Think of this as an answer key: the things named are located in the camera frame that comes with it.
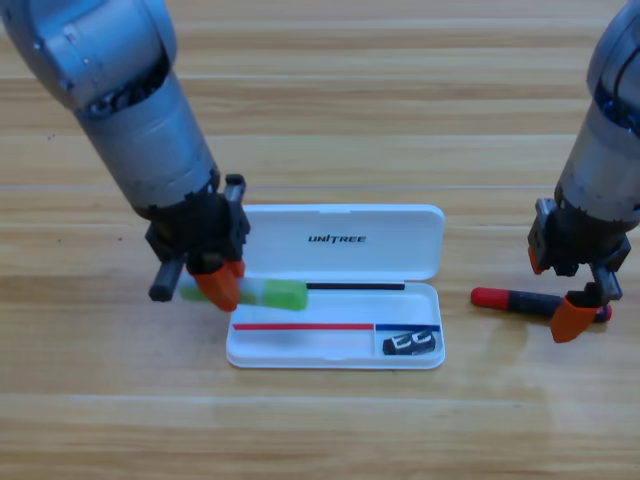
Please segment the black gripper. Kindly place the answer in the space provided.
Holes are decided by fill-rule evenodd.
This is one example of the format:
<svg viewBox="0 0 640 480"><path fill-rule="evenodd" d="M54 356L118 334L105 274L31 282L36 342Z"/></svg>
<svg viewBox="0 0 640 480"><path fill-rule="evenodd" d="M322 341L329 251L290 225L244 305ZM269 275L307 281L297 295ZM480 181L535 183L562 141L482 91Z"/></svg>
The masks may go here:
<svg viewBox="0 0 640 480"><path fill-rule="evenodd" d="M598 307L622 298L616 273L630 253L625 221L604 221L562 199L540 198L528 234L529 260L536 275L552 269L572 277L580 265L589 266L593 281L583 291L566 295L550 320L555 343L575 340L595 320Z"/></svg>
<svg viewBox="0 0 640 480"><path fill-rule="evenodd" d="M236 310L250 224L242 205L244 177L229 174L225 181L222 193L210 181L175 205L144 211L150 222L145 238L160 261L149 289L153 301L171 300L186 270L211 303L222 311Z"/></svg>

